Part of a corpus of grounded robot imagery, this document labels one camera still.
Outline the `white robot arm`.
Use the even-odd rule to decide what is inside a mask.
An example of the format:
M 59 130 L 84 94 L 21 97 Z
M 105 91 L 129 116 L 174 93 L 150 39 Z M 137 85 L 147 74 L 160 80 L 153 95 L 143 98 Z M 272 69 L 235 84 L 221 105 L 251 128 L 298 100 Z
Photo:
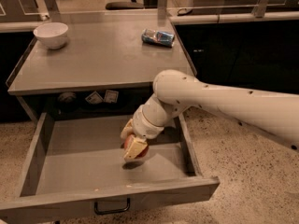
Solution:
M 239 121 L 291 150 L 299 149 L 299 96 L 217 86 L 177 70 L 164 70 L 152 83 L 153 94 L 121 132 L 124 158 L 145 156 L 148 141 L 189 107 Z

